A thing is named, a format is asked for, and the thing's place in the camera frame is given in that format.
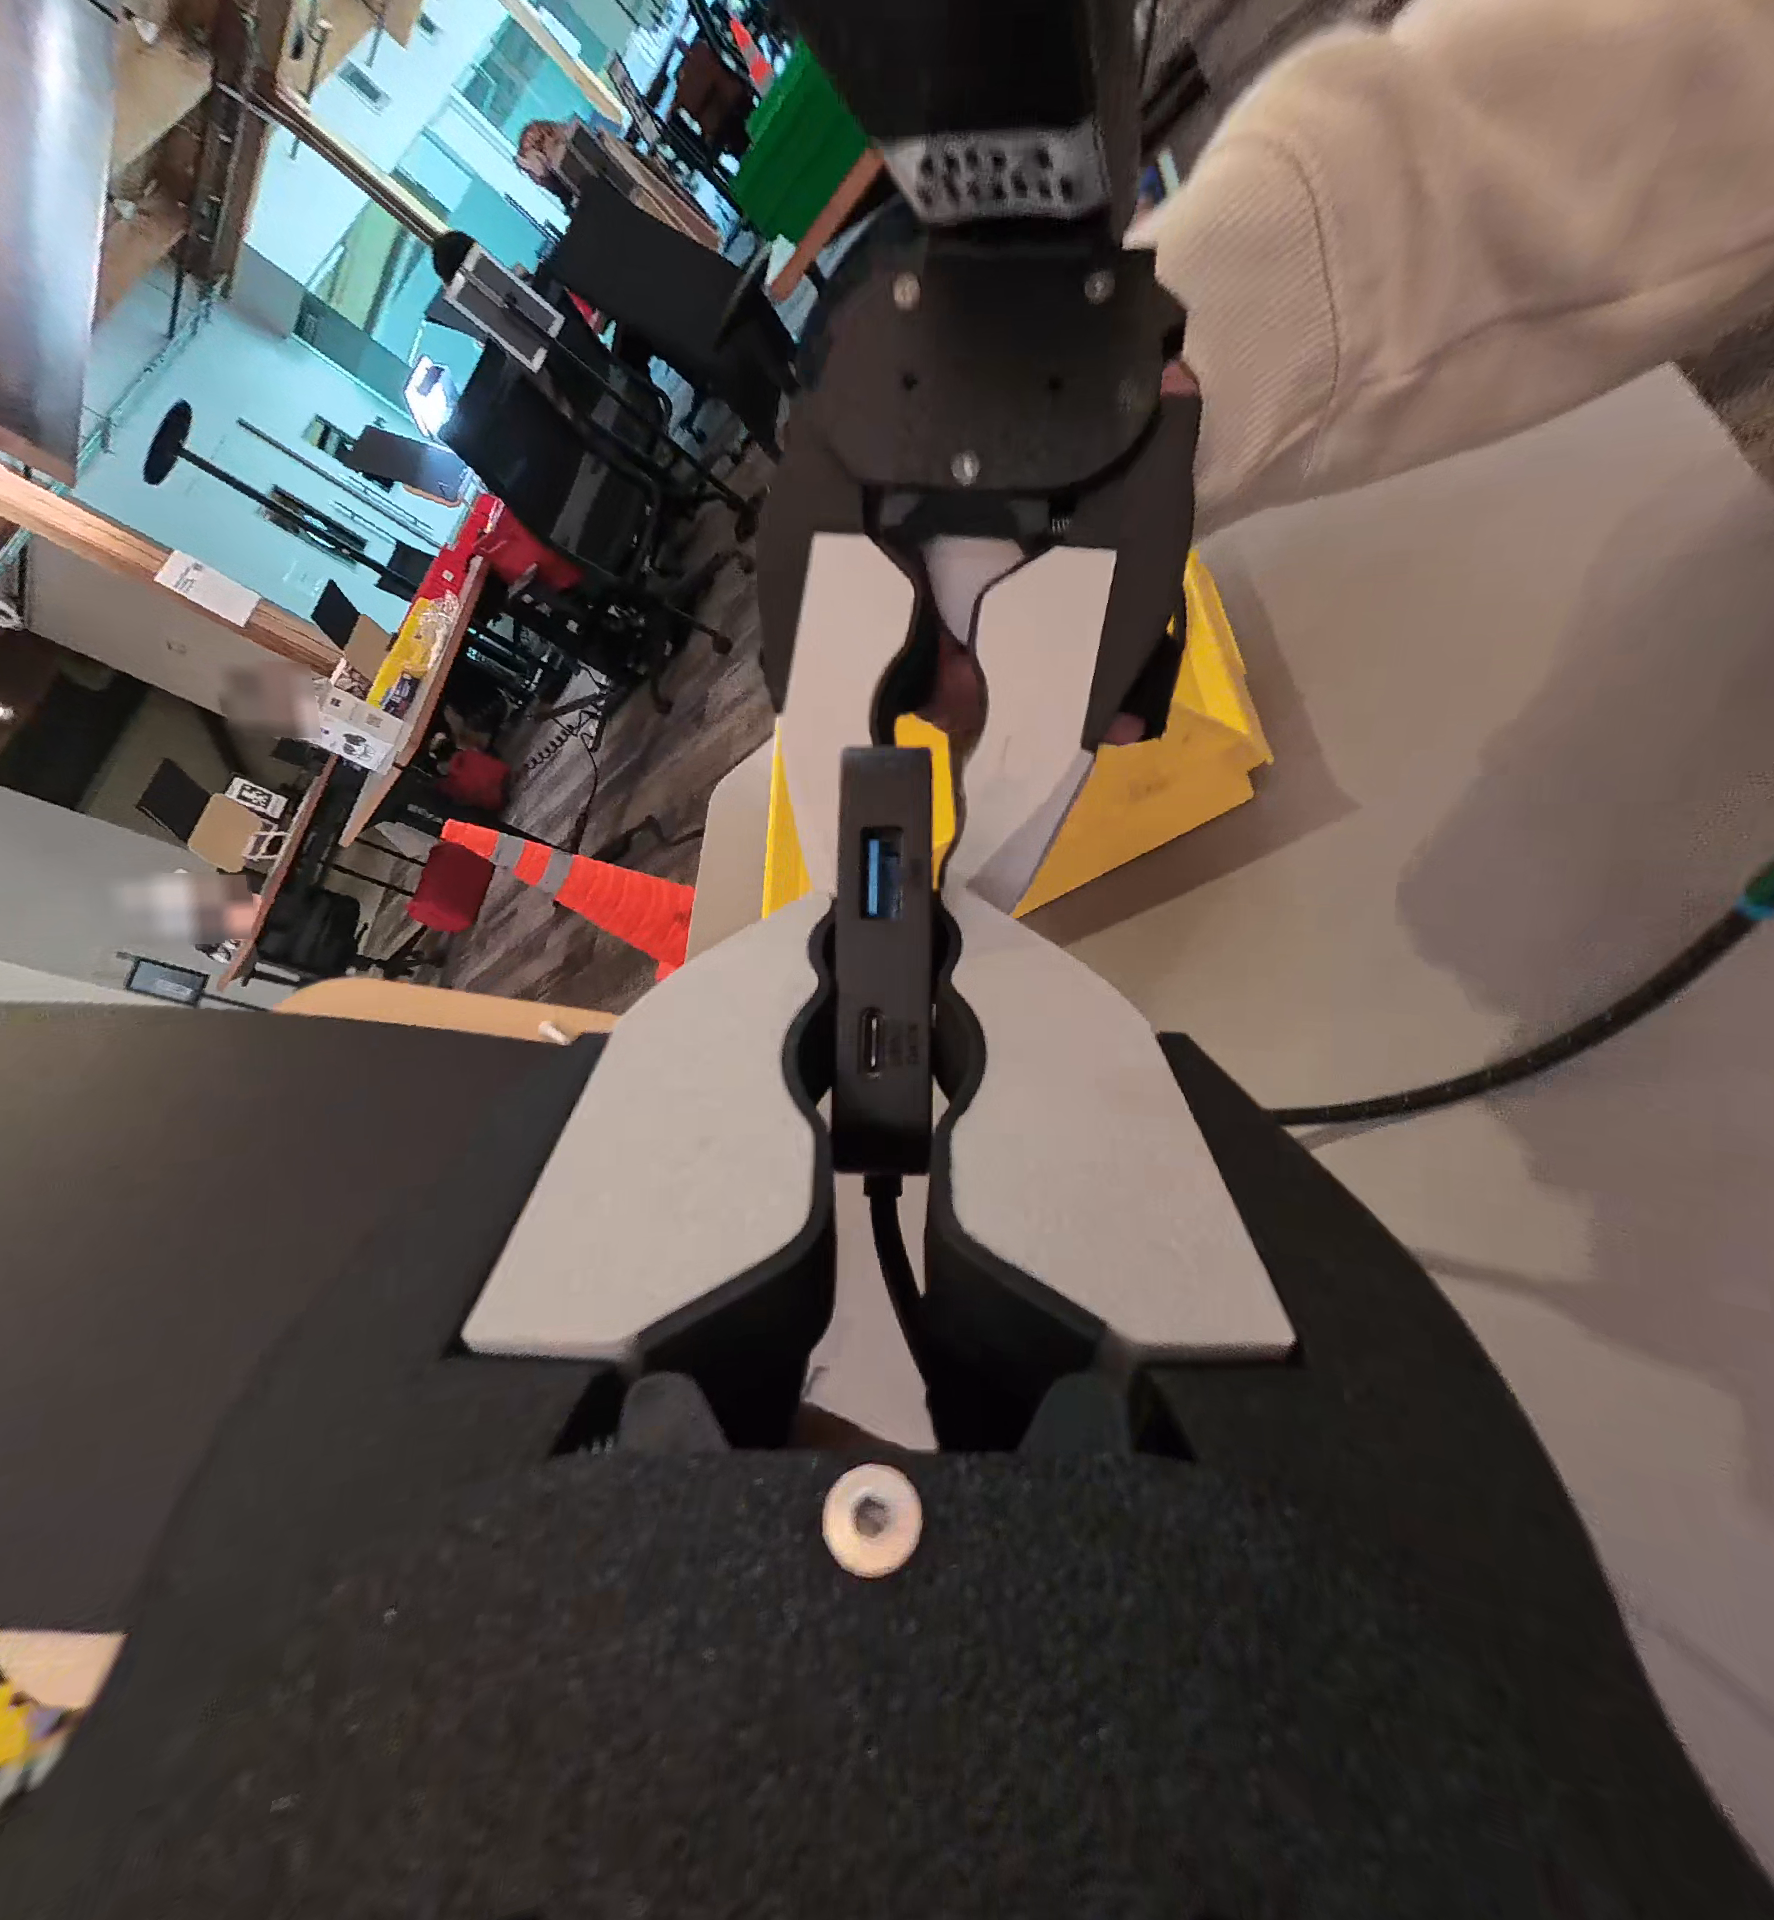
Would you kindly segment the grey desk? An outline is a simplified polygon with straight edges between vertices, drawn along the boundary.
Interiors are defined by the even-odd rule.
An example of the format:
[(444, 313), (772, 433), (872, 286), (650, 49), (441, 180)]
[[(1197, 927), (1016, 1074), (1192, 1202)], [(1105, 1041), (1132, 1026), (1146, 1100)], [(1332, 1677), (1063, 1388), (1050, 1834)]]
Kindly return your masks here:
[[(1273, 764), (1029, 924), (1261, 1104), (1537, 1042), (1774, 854), (1774, 496), (1677, 375), (1206, 563)], [(1774, 1875), (1774, 921), (1560, 1072), (1308, 1145), (1505, 1375)]]

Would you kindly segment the green board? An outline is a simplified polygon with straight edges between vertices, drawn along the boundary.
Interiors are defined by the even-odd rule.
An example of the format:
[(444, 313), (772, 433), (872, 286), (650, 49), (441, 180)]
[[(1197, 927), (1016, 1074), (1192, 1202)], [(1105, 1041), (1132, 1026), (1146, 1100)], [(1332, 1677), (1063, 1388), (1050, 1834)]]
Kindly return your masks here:
[(745, 133), (730, 195), (765, 242), (800, 242), (868, 144), (804, 41), (789, 49)]

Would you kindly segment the orange traffic cone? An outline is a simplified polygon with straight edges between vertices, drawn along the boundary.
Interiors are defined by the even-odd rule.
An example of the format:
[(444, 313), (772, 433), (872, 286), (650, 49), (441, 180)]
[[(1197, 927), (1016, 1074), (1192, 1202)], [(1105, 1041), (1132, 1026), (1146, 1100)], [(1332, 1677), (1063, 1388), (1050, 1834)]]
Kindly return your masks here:
[(450, 819), (441, 842), (491, 867), (647, 957), (659, 980), (686, 964), (694, 890), (689, 884), (625, 870), (538, 839)]

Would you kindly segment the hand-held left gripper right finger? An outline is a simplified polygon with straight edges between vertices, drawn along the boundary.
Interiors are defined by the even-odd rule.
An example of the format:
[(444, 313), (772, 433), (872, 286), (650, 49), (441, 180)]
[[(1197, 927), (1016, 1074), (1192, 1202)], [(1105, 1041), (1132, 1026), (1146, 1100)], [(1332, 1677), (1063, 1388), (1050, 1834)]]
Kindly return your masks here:
[(1146, 1019), (970, 892), (941, 898), (921, 1352), (941, 1448), (1013, 1448), (1099, 1376), (1279, 1366), (1298, 1337)]

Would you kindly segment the long wooden table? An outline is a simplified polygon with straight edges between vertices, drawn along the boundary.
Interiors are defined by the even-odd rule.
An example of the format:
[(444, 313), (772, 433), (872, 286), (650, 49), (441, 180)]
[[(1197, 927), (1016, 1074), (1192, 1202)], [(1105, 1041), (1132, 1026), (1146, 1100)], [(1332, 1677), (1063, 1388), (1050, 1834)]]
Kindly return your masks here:
[(377, 804), (393, 793), (394, 784), (420, 750), (426, 726), (440, 708), (441, 690), (466, 648), (467, 626), (486, 577), (489, 563), (480, 550), (473, 550), (466, 563), (444, 554), (433, 570), (433, 582), (445, 591), (422, 596), (408, 609), (374, 683), (377, 695), (353, 700), (342, 690), (330, 690), (330, 700), (340, 706), (329, 713), (329, 762), (307, 788), (291, 824), (276, 832), (276, 864), (254, 900), (254, 921), (232, 943), (226, 968), (212, 982), (216, 994), (251, 977), (257, 943), (269, 924), (276, 900), (301, 859), (333, 772), (348, 760), (340, 752), (345, 739), (353, 737), (369, 754), (368, 760), (357, 762), (364, 781), (355, 797), (353, 824), (348, 828), (350, 839), (357, 839), (372, 824)]

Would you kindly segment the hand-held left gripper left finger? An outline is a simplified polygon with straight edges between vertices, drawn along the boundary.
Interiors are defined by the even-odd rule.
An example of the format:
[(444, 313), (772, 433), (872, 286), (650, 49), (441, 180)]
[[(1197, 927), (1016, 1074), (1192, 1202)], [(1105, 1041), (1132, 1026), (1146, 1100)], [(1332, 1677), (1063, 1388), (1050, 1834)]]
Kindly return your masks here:
[(832, 900), (804, 898), (629, 1008), (462, 1327), (473, 1356), (680, 1375), (779, 1448), (835, 1303)]

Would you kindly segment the black floor stand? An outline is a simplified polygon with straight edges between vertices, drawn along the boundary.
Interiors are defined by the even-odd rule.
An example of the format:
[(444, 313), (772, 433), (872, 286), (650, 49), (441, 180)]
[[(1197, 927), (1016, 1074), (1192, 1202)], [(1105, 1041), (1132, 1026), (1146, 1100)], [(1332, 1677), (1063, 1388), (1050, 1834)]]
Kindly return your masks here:
[(150, 489), (161, 489), (180, 467), (186, 467), (256, 505), (283, 533), (312, 544), (340, 563), (365, 568), (374, 577), (388, 570), (388, 565), (369, 553), (368, 538), (348, 523), (298, 500), (298, 496), (257, 489), (215, 461), (196, 454), (190, 446), (192, 423), (193, 412), (186, 401), (176, 401), (160, 419), (141, 463), (141, 478)]

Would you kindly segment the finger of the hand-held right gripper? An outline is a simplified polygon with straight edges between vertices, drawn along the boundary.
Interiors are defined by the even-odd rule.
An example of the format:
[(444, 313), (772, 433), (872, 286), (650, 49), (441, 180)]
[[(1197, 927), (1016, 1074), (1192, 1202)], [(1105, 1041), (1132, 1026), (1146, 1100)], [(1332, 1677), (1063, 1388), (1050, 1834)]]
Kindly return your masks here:
[(837, 884), (840, 759), (875, 742), (880, 685), (907, 648), (916, 588), (866, 533), (816, 533), (800, 603), (800, 853), (809, 892)]
[(1109, 549), (1050, 549), (978, 599), (984, 720), (957, 775), (954, 892), (1013, 917), (1091, 781), (1091, 685), (1113, 589)]

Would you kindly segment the black equipment rack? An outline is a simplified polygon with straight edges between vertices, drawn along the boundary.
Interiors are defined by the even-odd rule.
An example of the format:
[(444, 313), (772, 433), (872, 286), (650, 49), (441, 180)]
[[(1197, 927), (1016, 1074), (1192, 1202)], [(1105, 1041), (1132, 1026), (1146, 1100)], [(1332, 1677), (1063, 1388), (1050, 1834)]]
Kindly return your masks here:
[(440, 295), (426, 319), (472, 337), (480, 356), (440, 430), (520, 528), (587, 570), (639, 570), (600, 546), (600, 486), (632, 493), (661, 529), (716, 500), (749, 540), (762, 496), (712, 474), (712, 456), (677, 436), (672, 373), (768, 459), (797, 392), (798, 341), (768, 298), (762, 269), (740, 270), (689, 231), (587, 180), (568, 228), (529, 275), (450, 231), (430, 250)]

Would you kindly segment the yellow storage bin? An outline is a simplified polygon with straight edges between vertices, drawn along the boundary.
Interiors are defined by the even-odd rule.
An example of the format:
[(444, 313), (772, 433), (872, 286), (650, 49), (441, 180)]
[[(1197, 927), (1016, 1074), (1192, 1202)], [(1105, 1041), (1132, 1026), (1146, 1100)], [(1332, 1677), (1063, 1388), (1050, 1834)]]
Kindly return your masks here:
[[(1197, 553), (1188, 559), (1183, 591), (1185, 648), (1162, 732), (1095, 750), (1091, 778), (1013, 909), (1016, 918), (1247, 804), (1255, 796), (1255, 773), (1271, 764), (1245, 661), (1213, 577)], [(925, 746), (934, 754), (934, 853), (948, 853), (957, 830), (954, 804), (946, 796), (949, 746), (939, 731), (913, 713), (898, 715), (894, 745)], [(806, 880), (776, 728), (760, 918), (802, 900)]]

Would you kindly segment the black multiport hub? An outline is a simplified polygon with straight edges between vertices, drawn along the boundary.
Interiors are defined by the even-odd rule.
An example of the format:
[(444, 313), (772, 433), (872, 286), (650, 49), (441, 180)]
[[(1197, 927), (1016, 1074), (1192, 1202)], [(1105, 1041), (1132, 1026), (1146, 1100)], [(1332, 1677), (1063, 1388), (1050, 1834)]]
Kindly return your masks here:
[(832, 1155), (862, 1183), (898, 1334), (928, 1375), (923, 1309), (898, 1189), (930, 1164), (934, 1126), (934, 760), (925, 746), (840, 756), (834, 900)]

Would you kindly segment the red chair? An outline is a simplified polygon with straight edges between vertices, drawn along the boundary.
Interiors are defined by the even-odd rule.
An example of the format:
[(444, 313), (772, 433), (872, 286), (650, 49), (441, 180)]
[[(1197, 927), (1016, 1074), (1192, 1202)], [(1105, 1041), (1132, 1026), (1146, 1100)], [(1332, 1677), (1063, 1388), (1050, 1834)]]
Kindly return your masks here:
[(467, 933), (478, 922), (492, 878), (495, 865), (489, 854), (444, 839), (425, 854), (418, 884), (404, 912), (425, 933)]

